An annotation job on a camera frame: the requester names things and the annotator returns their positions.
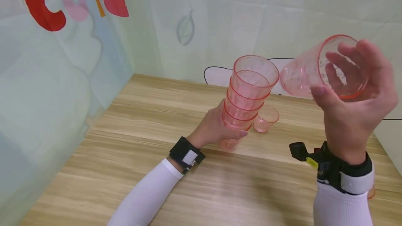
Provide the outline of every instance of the left hand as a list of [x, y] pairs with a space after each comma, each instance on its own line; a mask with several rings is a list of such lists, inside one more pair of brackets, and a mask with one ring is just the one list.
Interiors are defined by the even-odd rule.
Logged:
[[219, 105], [210, 109], [198, 127], [187, 136], [187, 140], [196, 148], [200, 149], [206, 144], [219, 143], [227, 139], [240, 139], [247, 135], [244, 130], [232, 130], [225, 127], [222, 121], [223, 99]]

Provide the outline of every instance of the right hand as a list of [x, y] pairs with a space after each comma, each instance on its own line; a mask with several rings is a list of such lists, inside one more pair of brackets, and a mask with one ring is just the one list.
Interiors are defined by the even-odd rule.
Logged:
[[[365, 161], [371, 133], [398, 104], [394, 71], [381, 50], [365, 39], [358, 41], [355, 47], [341, 43], [338, 51], [353, 61], [362, 62], [360, 68], [368, 72], [365, 89], [356, 99], [347, 102], [341, 100], [330, 86], [315, 85], [311, 87], [311, 92], [324, 111], [329, 150], [344, 161], [358, 165]], [[345, 67], [354, 65], [345, 63], [346, 59], [339, 54], [328, 52], [326, 57], [344, 73], [353, 71]], [[331, 84], [329, 67], [326, 67], [326, 72]]]

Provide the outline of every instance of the pink plastic cup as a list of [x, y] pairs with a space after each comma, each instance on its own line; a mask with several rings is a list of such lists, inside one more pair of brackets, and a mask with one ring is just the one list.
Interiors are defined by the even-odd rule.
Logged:
[[241, 96], [249, 99], [267, 97], [279, 80], [278, 68], [269, 60], [247, 55], [236, 60], [231, 85]]
[[248, 120], [239, 120], [228, 113], [226, 104], [224, 103], [224, 108], [222, 110], [222, 120], [225, 127], [234, 130], [246, 130], [251, 127], [254, 118], [255, 117], [252, 117]]
[[266, 133], [278, 120], [278, 111], [270, 105], [263, 105], [254, 118], [253, 127], [259, 133]]
[[225, 106], [227, 112], [234, 118], [238, 120], [249, 120], [253, 117], [255, 117], [258, 113], [258, 110], [262, 107], [264, 102], [262, 102], [259, 107], [254, 108], [253, 110], [246, 110], [243, 108], [238, 107], [236, 104], [232, 103], [230, 100], [231, 98], [228, 97], [228, 91], [226, 92], [226, 99], [225, 99]]
[[302, 53], [283, 67], [283, 88], [294, 96], [312, 97], [310, 86], [327, 84], [341, 99], [358, 96], [368, 81], [364, 60], [342, 55], [338, 51], [340, 43], [356, 46], [357, 41], [347, 35], [334, 35]]
[[237, 146], [240, 144], [242, 139], [243, 138], [241, 138], [239, 140], [235, 140], [235, 139], [224, 140], [224, 141], [221, 141], [219, 145], [224, 150], [232, 152], [237, 149]]
[[235, 106], [244, 109], [244, 110], [256, 110], [259, 109], [263, 104], [265, 99], [268, 96], [264, 96], [261, 99], [249, 99], [244, 96], [241, 96], [237, 93], [232, 86], [232, 83], [229, 84], [229, 87], [226, 91], [226, 98], [230, 100]]

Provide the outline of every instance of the table surface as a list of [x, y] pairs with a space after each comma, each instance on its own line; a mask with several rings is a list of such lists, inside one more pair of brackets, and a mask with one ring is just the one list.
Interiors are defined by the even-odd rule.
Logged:
[[[196, 128], [225, 88], [135, 75], [56, 175], [21, 225], [106, 225], [130, 190], [180, 136]], [[251, 130], [233, 153], [217, 145], [175, 186], [151, 225], [313, 225], [316, 172], [293, 159], [289, 143], [311, 151], [325, 139], [313, 101], [271, 95], [280, 120], [266, 134]], [[375, 136], [374, 225], [401, 225], [402, 177]]]

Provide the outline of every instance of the black wrist device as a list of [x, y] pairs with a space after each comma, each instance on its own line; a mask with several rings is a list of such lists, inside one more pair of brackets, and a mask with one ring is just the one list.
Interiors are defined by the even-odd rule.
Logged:
[[172, 147], [169, 156], [184, 168], [183, 175], [190, 170], [194, 163], [200, 164], [205, 158], [205, 155], [183, 136]]
[[325, 141], [321, 148], [308, 153], [303, 142], [289, 145], [292, 157], [309, 163], [318, 171], [317, 181], [334, 187], [344, 194], [360, 195], [373, 187], [374, 168], [366, 152], [366, 160], [360, 165], [350, 165], [330, 152]]

